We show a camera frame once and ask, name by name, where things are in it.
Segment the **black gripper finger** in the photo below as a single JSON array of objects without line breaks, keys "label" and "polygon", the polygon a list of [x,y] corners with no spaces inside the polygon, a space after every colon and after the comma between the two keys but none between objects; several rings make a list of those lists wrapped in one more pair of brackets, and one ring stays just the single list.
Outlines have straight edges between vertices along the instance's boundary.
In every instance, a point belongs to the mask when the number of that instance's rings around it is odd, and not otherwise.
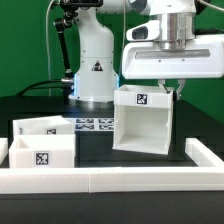
[{"label": "black gripper finger", "polygon": [[165,83],[166,83],[166,81],[165,81],[164,79],[159,79],[159,80],[158,80],[158,85],[159,85],[161,88],[163,88],[166,92],[168,92],[168,89],[167,89]]},{"label": "black gripper finger", "polygon": [[186,85],[186,79],[178,79],[178,88],[176,89],[176,99],[180,100],[181,99],[181,93],[182,90],[184,89]]}]

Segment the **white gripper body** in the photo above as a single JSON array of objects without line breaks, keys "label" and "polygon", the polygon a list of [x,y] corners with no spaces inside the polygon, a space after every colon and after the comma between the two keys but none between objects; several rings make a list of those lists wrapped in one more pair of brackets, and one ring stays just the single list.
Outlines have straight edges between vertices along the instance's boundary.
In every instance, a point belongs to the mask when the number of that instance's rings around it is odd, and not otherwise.
[{"label": "white gripper body", "polygon": [[186,48],[160,50],[155,42],[125,46],[122,73],[126,79],[220,78],[224,75],[224,34],[199,35]]}]

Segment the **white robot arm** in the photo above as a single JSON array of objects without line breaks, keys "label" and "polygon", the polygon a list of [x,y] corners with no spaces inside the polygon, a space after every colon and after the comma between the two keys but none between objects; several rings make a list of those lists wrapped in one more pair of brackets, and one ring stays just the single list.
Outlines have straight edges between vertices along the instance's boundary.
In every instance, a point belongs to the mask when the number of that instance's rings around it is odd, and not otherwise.
[{"label": "white robot arm", "polygon": [[127,79],[219,78],[224,76],[224,34],[197,35],[194,17],[200,0],[59,0],[62,18],[55,21],[59,34],[76,25],[80,37],[80,68],[74,79],[73,98],[81,102],[110,102],[117,87],[113,70],[114,37],[101,25],[98,13],[134,10],[150,17],[126,32],[122,74]]}]

